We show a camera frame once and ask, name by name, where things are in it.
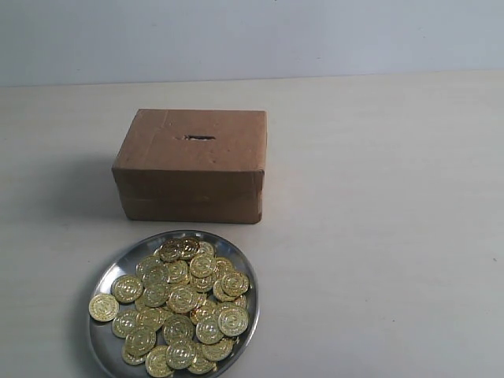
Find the pile of coins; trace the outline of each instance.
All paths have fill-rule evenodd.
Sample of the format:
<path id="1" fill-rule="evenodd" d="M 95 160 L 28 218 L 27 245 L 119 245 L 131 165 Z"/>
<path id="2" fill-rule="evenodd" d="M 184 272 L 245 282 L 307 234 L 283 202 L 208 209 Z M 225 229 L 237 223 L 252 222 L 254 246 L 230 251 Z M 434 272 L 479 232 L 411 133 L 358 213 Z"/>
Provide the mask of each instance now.
<path id="1" fill-rule="evenodd" d="M 96 321 L 112 322 L 125 339 L 122 358 L 145 362 L 149 375 L 162 378 L 177 369 L 194 374 L 217 370 L 249 325 L 249 278 L 232 262 L 216 257 L 214 245 L 194 237 L 169 239 L 136 266 L 135 275 L 118 277 L 112 294 L 89 303 Z M 120 311 L 120 304 L 135 309 Z M 158 343 L 156 332 L 165 342 Z"/>

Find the cardboard box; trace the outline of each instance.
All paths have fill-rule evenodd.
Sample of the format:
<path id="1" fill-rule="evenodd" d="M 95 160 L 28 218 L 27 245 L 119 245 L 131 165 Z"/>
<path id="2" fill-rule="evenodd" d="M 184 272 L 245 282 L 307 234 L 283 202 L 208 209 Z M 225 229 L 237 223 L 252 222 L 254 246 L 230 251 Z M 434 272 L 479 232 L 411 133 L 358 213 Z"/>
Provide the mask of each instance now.
<path id="1" fill-rule="evenodd" d="M 113 164 L 126 216 L 261 220 L 266 113 L 140 109 Z"/>

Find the metal plate rim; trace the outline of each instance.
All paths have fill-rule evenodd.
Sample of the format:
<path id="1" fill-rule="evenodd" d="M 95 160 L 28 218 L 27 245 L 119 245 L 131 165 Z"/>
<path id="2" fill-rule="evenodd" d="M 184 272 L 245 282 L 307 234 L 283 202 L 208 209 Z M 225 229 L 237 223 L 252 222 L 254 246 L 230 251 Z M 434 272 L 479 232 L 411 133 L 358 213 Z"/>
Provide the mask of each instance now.
<path id="1" fill-rule="evenodd" d="M 250 343 L 250 340 L 252 339 L 252 336 L 255 333 L 256 327 L 258 326 L 259 315 L 261 313 L 260 303 L 259 303 L 258 278 L 257 278 L 257 276 L 255 274 L 254 267 L 252 266 L 252 264 L 250 263 L 250 261 L 248 260 L 248 258 L 246 258 L 246 255 L 235 244 L 231 243 L 226 238 L 223 238 L 222 236 L 219 236 L 217 234 L 213 234 L 212 232 L 206 232 L 206 231 L 195 230 L 195 229 L 177 229 L 177 230 L 171 230 L 171 231 L 166 231 L 166 232 L 159 232 L 159 233 L 157 233 L 155 235 L 152 235 L 152 236 L 149 236 L 149 237 L 147 237 L 145 239 L 142 239 L 142 240 L 138 241 L 137 243 L 135 243 L 135 244 L 127 247 L 125 251 L 121 251 L 120 254 L 118 254 L 113 260 L 110 261 L 110 263 L 107 265 L 106 269 L 104 269 L 102 271 L 102 274 L 100 275 L 100 278 L 99 278 L 98 282 L 96 283 L 96 285 L 93 288 L 93 291 L 91 292 L 89 300 L 91 300 L 91 298 L 93 298 L 95 292 L 100 287 L 100 285 L 101 285 L 104 277 L 106 277 L 107 273 L 110 272 L 111 269 L 113 269 L 114 265 L 121 258 L 125 257 L 127 254 L 129 254 L 135 248 L 137 248 L 137 247 L 139 247 L 139 246 L 141 246 L 143 244 L 146 244 L 146 243 L 148 243 L 151 240 L 154 240 L 154 239 L 157 239 L 157 238 L 161 238 L 164 235 L 175 234 L 175 233 L 198 233 L 198 234 L 202 234 L 202 235 L 210 235 L 212 237 L 224 240 L 226 243 L 228 243 L 230 246 L 232 246 L 239 253 L 240 258 L 242 258 L 245 261 L 245 263 L 246 263 L 246 265 L 247 265 L 247 267 L 250 270 L 250 273 L 252 275 L 252 280 L 254 282 L 254 288 L 255 288 L 255 292 L 256 292 L 256 295 L 255 295 L 256 296 L 256 306 L 255 306 L 255 311 L 254 311 L 254 321 L 252 322 L 252 325 L 250 327 L 250 333 L 247 336 L 247 338 L 245 339 L 245 341 L 243 342 L 243 346 L 236 351 L 235 355 L 233 355 L 231 357 L 231 359 L 228 360 L 225 365 L 223 365 L 220 369 L 218 369 L 215 372 L 215 374 L 212 375 L 212 378 L 217 378 L 222 373 L 224 373 L 226 370 L 228 370 L 236 362 L 236 360 L 238 360 L 238 358 L 242 355 L 243 351 L 248 347 L 248 345 Z M 87 336 L 87 346 L 88 346 L 88 349 L 90 350 L 91 354 L 93 355 L 93 358 L 94 358 L 95 362 L 98 364 L 98 366 L 100 367 L 100 369 L 109 378 L 120 378 L 120 377 L 112 374 L 103 365 L 103 363 L 100 360 L 99 356 L 96 354 L 95 348 L 94 348 L 92 340 L 91 340 L 91 332 L 90 332 L 90 329 L 91 329 L 91 317 L 87 317 L 86 326 L 87 326 L 87 330 L 88 330 L 87 333 L 86 333 L 86 336 Z"/>

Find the white table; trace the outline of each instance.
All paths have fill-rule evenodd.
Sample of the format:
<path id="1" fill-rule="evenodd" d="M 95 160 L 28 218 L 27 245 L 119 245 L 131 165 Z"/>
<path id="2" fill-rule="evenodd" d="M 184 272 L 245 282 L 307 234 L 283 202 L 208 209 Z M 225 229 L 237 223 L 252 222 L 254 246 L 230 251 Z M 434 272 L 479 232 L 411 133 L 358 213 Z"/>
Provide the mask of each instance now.
<path id="1" fill-rule="evenodd" d="M 138 108 L 266 109 L 260 224 L 128 221 Z M 0 376 L 100 377 L 87 301 L 119 250 L 215 232 L 261 319 L 225 378 L 504 375 L 504 72 L 0 89 Z"/>

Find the white wall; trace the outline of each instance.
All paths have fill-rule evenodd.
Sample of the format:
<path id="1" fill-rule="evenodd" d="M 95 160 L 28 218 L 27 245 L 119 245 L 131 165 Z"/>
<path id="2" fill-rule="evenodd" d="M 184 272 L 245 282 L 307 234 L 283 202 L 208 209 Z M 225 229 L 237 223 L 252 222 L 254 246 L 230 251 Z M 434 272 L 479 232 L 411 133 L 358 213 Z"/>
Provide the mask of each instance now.
<path id="1" fill-rule="evenodd" d="M 503 0 L 0 0 L 0 85 L 495 68 Z"/>

